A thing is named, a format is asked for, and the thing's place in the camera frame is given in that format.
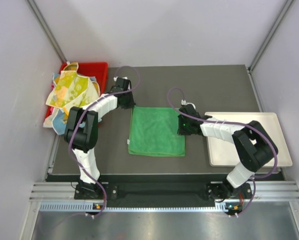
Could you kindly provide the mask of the green microfiber towel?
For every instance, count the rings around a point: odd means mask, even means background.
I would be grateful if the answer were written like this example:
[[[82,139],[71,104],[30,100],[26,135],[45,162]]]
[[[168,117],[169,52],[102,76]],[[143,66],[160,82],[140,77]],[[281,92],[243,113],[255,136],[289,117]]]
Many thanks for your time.
[[[148,157],[184,157],[186,139],[178,135],[178,113],[170,107],[133,108],[128,153]]]

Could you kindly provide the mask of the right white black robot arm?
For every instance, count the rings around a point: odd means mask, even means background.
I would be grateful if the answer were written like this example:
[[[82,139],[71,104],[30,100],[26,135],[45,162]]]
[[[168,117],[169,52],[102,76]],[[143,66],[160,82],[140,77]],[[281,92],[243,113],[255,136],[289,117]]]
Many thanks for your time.
[[[241,186],[271,160],[274,160],[272,170],[264,177],[276,170],[279,150],[260,122],[240,123],[218,120],[210,115],[200,116],[195,105],[185,100],[181,101],[177,112],[178,135],[215,138],[235,146],[239,163],[220,184],[225,196],[236,197]]]

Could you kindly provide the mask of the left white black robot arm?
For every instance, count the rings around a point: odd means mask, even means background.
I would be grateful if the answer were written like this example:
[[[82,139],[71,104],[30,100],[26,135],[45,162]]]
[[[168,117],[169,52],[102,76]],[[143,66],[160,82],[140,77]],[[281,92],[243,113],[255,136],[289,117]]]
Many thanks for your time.
[[[97,167],[95,146],[99,135],[99,121],[109,112],[132,109],[136,104],[132,83],[127,77],[115,77],[109,92],[83,107],[72,107],[64,132],[70,155],[74,157],[80,177],[76,185],[77,198],[103,197],[103,186],[98,182],[101,173]]]

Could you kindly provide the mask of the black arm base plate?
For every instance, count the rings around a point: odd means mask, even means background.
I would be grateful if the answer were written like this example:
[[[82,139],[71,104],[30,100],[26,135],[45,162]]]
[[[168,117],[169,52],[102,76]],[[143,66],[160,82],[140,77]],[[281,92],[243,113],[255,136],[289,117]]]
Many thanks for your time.
[[[226,200],[248,200],[251,184],[233,188],[225,174],[103,174],[99,184],[81,180],[76,200],[102,201],[110,208],[211,207]]]

